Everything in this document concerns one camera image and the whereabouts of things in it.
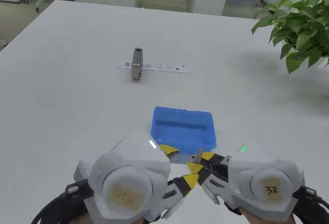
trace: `white power strip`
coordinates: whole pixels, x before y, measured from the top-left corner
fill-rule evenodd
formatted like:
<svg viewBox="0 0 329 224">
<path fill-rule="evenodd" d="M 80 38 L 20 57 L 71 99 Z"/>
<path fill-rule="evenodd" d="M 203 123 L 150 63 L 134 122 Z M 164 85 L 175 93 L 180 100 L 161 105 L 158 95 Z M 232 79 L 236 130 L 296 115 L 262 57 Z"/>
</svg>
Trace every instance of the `white power strip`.
<svg viewBox="0 0 329 224">
<path fill-rule="evenodd" d="M 132 63 L 129 61 L 119 63 L 117 68 L 132 69 Z M 166 71 L 177 73 L 192 73 L 190 66 L 183 64 L 163 64 L 163 63 L 143 63 L 143 71 Z"/>
</svg>

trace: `table surface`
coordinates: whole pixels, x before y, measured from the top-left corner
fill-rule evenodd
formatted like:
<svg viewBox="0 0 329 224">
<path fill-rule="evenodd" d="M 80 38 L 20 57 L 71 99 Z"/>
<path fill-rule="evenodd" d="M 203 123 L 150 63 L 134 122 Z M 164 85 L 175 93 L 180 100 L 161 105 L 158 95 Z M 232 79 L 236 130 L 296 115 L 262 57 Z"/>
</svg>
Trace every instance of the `table surface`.
<svg viewBox="0 0 329 224">
<path fill-rule="evenodd" d="M 155 106 L 211 112 L 217 152 L 257 141 L 305 169 L 307 185 L 328 200 L 328 75 L 279 74 L 271 28 L 252 36 L 254 23 L 54 2 L 0 54 L 0 222 L 30 223 L 73 182 L 81 157 L 149 130 Z M 133 82 L 116 65 L 135 47 L 145 62 L 189 64 L 193 73 L 144 72 Z M 172 176 L 185 172 L 172 166 Z M 247 223 L 199 186 L 170 219 L 211 221 Z"/>
</svg>

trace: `blue tray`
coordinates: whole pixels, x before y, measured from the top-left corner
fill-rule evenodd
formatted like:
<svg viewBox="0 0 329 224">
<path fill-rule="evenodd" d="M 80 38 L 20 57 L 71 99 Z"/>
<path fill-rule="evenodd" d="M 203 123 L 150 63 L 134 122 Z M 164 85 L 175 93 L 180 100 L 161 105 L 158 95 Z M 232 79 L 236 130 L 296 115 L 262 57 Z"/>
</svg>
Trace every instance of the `blue tray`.
<svg viewBox="0 0 329 224">
<path fill-rule="evenodd" d="M 194 155 L 200 148 L 209 152 L 216 148 L 212 115 L 209 112 L 155 107 L 151 136 L 158 144 Z"/>
</svg>

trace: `potted plant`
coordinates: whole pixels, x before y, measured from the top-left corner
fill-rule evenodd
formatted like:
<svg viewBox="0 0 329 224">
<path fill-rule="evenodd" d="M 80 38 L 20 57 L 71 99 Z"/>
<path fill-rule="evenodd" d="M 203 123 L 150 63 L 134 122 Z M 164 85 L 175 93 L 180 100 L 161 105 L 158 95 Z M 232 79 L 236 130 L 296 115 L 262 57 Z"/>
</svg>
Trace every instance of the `potted plant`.
<svg viewBox="0 0 329 224">
<path fill-rule="evenodd" d="M 273 26 L 269 42 L 283 42 L 280 58 L 286 58 L 289 73 L 308 59 L 308 67 L 329 57 L 329 0 L 281 0 L 267 4 L 255 17 L 267 15 L 252 28 Z"/>
</svg>

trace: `handwritten label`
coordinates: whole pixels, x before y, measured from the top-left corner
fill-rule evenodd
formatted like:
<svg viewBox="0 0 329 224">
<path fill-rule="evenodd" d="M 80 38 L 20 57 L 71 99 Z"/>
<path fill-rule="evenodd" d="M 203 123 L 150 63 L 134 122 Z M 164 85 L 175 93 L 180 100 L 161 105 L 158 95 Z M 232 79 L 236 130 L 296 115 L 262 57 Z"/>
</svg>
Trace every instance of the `handwritten label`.
<svg viewBox="0 0 329 224">
<path fill-rule="evenodd" d="M 113 184 L 107 196 L 109 202 L 132 211 L 139 210 L 143 199 L 144 196 L 139 192 L 133 191 L 120 184 Z"/>
<path fill-rule="evenodd" d="M 280 178 L 264 179 L 261 184 L 267 201 L 276 202 L 282 200 Z"/>
</svg>

